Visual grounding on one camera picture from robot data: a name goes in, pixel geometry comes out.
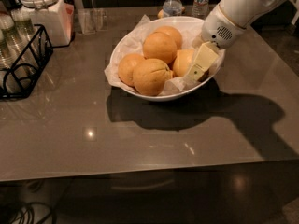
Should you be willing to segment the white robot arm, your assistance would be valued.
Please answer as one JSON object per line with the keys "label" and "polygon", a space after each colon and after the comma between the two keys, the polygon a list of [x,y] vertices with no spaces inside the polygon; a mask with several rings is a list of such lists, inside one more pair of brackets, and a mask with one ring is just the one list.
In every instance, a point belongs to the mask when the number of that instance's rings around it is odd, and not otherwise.
{"label": "white robot arm", "polygon": [[[219,49],[227,49],[247,27],[285,0],[221,0],[204,20],[201,33],[193,40],[195,52],[184,76],[190,82],[202,79],[214,64]],[[299,0],[288,0],[299,10]]]}

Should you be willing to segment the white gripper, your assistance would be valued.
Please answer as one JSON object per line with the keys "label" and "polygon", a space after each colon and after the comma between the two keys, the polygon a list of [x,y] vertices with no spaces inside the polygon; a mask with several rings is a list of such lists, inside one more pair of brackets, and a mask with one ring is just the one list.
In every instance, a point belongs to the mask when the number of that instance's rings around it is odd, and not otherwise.
{"label": "white gripper", "polygon": [[221,7],[216,5],[206,17],[201,34],[192,42],[192,47],[198,49],[194,52],[185,80],[202,82],[209,68],[218,60],[219,49],[231,47],[244,32],[244,28],[230,21]]}

